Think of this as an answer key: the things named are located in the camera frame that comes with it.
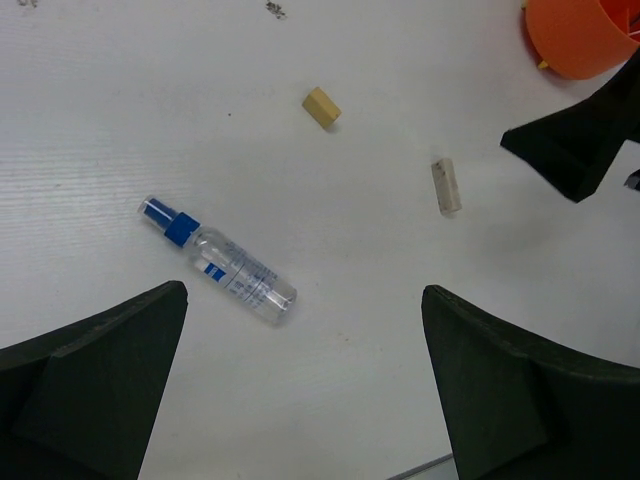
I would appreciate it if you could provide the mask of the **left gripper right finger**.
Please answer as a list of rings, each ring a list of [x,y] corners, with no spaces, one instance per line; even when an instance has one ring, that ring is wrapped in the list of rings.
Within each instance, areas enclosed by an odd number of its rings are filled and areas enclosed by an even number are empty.
[[[636,479],[639,371],[495,317],[447,289],[422,298],[461,479]]]

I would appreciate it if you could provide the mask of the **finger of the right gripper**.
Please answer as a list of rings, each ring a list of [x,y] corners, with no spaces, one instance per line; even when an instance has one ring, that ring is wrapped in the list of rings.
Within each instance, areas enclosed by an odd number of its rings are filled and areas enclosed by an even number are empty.
[[[560,194],[593,195],[624,142],[639,141],[639,54],[578,104],[506,131],[500,145]]]

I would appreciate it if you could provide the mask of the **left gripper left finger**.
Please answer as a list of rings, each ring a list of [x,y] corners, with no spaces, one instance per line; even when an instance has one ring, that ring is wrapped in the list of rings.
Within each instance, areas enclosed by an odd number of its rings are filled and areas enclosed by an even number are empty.
[[[187,307],[168,281],[2,349],[2,478],[137,478]]]

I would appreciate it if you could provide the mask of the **white eraser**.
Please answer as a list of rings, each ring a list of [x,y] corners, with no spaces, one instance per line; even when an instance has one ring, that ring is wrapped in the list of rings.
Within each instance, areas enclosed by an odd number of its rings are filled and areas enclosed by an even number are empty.
[[[431,165],[438,207],[442,215],[452,215],[462,208],[453,162],[441,158]]]

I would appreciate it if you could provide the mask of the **clear blue glue bottle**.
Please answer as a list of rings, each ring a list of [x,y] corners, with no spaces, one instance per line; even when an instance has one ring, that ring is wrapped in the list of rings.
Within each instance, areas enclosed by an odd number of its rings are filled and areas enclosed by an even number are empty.
[[[154,196],[139,213],[159,229],[214,286],[264,321],[279,325],[297,299],[297,290],[221,231],[202,225]]]

